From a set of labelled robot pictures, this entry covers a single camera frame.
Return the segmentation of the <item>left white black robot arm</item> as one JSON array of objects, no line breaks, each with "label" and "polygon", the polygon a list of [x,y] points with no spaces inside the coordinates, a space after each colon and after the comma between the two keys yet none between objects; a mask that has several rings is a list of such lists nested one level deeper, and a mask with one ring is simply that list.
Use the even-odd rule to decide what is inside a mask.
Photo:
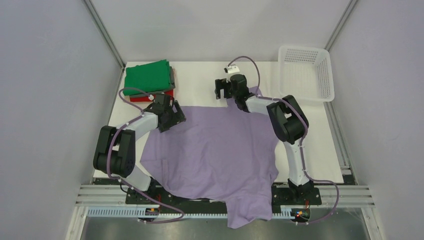
[{"label": "left white black robot arm", "polygon": [[153,203],[157,190],[150,186],[151,177],[136,167],[136,142],[151,131],[163,133],[184,121],[186,117],[178,101],[171,95],[157,94],[135,118],[100,129],[93,157],[94,169],[131,189],[138,189],[137,196],[145,204]]}]

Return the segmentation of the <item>purple t-shirt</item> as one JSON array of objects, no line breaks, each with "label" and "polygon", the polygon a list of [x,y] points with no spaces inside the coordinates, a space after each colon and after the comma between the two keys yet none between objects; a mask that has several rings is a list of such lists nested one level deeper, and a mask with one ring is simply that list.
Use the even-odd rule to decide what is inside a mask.
[{"label": "purple t-shirt", "polygon": [[270,118],[239,110],[232,99],[182,111],[185,122],[149,133],[141,165],[175,196],[224,202],[229,228],[270,220],[279,173]]}]

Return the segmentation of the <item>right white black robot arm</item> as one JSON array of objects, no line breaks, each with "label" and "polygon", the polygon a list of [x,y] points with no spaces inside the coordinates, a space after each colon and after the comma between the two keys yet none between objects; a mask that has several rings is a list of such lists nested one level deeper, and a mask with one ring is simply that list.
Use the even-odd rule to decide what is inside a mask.
[{"label": "right white black robot arm", "polygon": [[229,79],[214,81],[215,97],[234,99],[236,106],[247,113],[258,113],[269,117],[276,137],[283,142],[289,166],[289,199],[302,204],[314,189],[314,182],[306,171],[302,151],[303,140],[308,133],[309,121],[293,95],[271,98],[252,93],[243,74]]}]

